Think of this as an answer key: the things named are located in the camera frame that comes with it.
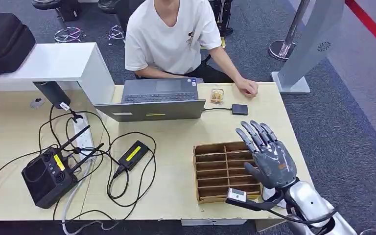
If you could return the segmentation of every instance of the white cable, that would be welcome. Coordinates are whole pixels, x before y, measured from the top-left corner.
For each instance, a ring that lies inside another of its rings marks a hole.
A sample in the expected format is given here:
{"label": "white cable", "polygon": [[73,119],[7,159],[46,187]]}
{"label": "white cable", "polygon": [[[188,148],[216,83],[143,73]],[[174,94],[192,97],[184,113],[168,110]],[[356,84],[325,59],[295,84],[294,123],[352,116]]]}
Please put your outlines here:
{"label": "white cable", "polygon": [[[90,169],[92,168],[92,165],[93,165],[93,161],[88,161],[88,162],[89,162],[89,163],[87,163],[87,168],[86,168],[86,172],[84,173],[84,176],[86,176],[86,175],[89,174]],[[69,232],[67,231],[67,227],[66,227],[66,224],[65,224],[66,217],[67,217],[67,210],[69,209],[69,207],[70,207],[70,205],[71,205],[71,202],[72,202],[72,199],[73,199],[75,193],[76,193],[77,190],[80,188],[80,186],[84,183],[84,181],[85,181],[85,180],[80,181],[80,182],[75,186],[73,192],[71,193],[69,199],[67,200],[66,206],[65,206],[64,209],[63,209],[63,214],[62,214],[62,216],[61,216],[61,217],[62,217],[62,221],[63,221],[62,226],[63,226],[63,231],[64,231],[64,233],[65,233],[66,235],[76,235],[76,234],[78,234],[79,232],[81,232],[81,230],[83,230],[83,228],[85,228],[85,227],[87,227],[87,226],[89,226],[89,225],[91,225],[91,224],[94,224],[94,223],[98,222],[98,221],[93,221],[93,222],[91,222],[91,223],[85,224],[83,227],[81,227],[79,230],[77,230],[77,231],[74,232],[74,233],[69,233]]]}
{"label": "white cable", "polygon": [[[88,175],[89,172],[90,172],[90,169],[92,168],[93,161],[89,161],[89,162],[90,162],[90,163],[87,164],[87,168],[86,168],[86,172],[84,173],[84,176]],[[61,217],[62,217],[62,222],[63,222],[62,226],[63,226],[63,231],[64,231],[64,233],[65,233],[66,235],[77,235],[77,234],[78,234],[79,232],[81,232],[81,230],[83,230],[85,227],[90,226],[90,225],[92,225],[92,224],[94,224],[94,223],[99,223],[99,224],[101,224],[101,228],[102,228],[103,230],[105,230],[105,231],[111,230],[111,229],[113,229],[114,227],[116,227],[116,225],[119,224],[119,222],[116,222],[113,226],[111,226],[111,227],[109,227],[109,228],[105,228],[105,227],[104,227],[104,224],[103,224],[101,221],[96,220],[96,221],[92,221],[92,222],[90,222],[90,223],[87,223],[87,224],[83,225],[80,229],[78,229],[78,230],[75,231],[74,233],[70,233],[70,232],[67,230],[67,227],[66,227],[66,224],[65,224],[66,217],[67,217],[67,210],[69,209],[69,207],[70,207],[70,205],[71,205],[71,202],[72,202],[72,199],[73,199],[75,193],[77,192],[77,190],[80,188],[80,186],[83,184],[84,181],[85,181],[85,180],[80,181],[80,182],[75,186],[73,192],[71,193],[70,197],[69,197],[68,200],[67,200],[66,206],[65,206],[64,209],[63,209],[63,214],[61,215]]]}

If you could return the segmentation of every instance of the small food package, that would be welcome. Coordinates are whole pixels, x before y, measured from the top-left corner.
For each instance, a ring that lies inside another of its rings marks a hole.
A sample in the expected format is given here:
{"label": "small food package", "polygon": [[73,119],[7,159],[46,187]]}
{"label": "small food package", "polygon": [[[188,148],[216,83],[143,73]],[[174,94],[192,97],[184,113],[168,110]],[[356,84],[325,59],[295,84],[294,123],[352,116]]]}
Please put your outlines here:
{"label": "small food package", "polygon": [[222,104],[224,98],[224,90],[223,89],[212,89],[211,90],[211,103],[214,104]]}

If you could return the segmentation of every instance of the black pants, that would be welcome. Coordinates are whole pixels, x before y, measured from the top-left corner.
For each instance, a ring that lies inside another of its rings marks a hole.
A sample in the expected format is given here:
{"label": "black pants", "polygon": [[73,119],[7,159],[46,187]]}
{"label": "black pants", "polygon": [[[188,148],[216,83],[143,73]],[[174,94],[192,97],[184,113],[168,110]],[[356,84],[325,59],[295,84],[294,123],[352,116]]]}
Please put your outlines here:
{"label": "black pants", "polygon": [[231,78],[225,73],[214,69],[206,63],[201,63],[194,71],[180,74],[185,77],[199,77],[204,80],[204,83],[220,83],[220,82],[233,82]]}

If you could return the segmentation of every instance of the white sticker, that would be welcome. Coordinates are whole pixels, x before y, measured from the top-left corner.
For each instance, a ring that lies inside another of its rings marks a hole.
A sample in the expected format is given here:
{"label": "white sticker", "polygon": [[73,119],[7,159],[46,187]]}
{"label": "white sticker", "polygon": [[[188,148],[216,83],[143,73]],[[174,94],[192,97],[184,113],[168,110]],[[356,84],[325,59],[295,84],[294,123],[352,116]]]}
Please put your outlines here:
{"label": "white sticker", "polygon": [[234,188],[229,188],[227,197],[237,201],[246,202],[247,193]]}
{"label": "white sticker", "polygon": [[133,115],[133,113],[113,113],[114,116],[127,116],[127,115]]}
{"label": "white sticker", "polygon": [[64,102],[60,103],[60,107],[63,108],[65,111],[68,111],[70,109],[70,107],[67,104],[65,104]]}

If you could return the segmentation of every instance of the cardboard organizer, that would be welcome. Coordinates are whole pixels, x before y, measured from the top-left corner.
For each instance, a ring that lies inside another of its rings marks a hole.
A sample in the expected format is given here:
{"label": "cardboard organizer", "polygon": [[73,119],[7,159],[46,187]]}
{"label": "cardboard organizer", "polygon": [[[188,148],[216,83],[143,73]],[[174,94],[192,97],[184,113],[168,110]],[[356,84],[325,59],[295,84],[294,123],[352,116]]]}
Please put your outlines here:
{"label": "cardboard organizer", "polygon": [[256,167],[244,142],[194,146],[198,203],[224,202],[228,188],[247,192],[248,199],[259,197],[261,184],[246,172],[245,162]]}

